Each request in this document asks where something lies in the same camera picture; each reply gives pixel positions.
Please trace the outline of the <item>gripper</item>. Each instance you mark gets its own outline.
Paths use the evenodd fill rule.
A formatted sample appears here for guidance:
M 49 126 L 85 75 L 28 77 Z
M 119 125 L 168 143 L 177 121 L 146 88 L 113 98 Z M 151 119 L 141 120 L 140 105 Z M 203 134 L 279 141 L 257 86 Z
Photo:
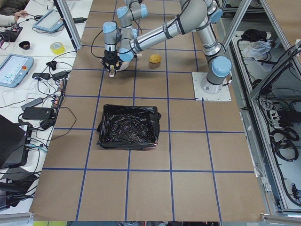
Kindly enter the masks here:
M 121 68 L 121 59 L 118 56 L 117 51 L 105 50 L 102 57 L 102 65 L 109 72 L 116 72 Z

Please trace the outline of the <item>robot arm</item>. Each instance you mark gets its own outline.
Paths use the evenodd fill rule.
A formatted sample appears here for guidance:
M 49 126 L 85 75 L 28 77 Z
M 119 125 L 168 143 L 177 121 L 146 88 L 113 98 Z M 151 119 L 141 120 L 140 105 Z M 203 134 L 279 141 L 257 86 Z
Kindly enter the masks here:
M 105 50 L 101 63 L 109 75 L 114 77 L 122 64 L 132 61 L 138 53 L 177 35 L 196 31 L 209 69 L 201 88 L 208 94 L 218 94 L 232 67 L 212 27 L 221 18 L 222 10 L 214 0 L 182 0 L 180 6 L 181 12 L 174 19 L 142 35 L 132 27 L 132 22 L 148 15 L 147 6 L 141 0 L 127 0 L 118 8 L 119 22 L 103 24 Z
M 116 10 L 120 28 L 131 28 L 132 22 L 148 15 L 148 9 L 142 0 L 125 0 L 125 6 Z

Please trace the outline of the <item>person's hand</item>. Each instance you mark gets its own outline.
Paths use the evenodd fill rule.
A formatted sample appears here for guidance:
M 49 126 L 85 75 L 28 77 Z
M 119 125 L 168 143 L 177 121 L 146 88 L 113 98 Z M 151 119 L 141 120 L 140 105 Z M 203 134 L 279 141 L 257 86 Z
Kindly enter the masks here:
M 14 14 L 14 20 L 15 22 L 17 22 L 19 18 L 25 18 L 27 16 L 28 16 L 28 12 L 25 10 L 21 10 Z

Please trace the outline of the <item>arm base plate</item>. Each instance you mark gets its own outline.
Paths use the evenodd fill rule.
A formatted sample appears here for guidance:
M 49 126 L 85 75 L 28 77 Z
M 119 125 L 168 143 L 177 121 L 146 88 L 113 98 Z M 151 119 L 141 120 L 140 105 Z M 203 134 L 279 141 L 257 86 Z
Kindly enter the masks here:
M 231 96 L 227 80 L 220 85 L 213 85 L 207 81 L 207 73 L 192 72 L 195 100 L 230 102 Z

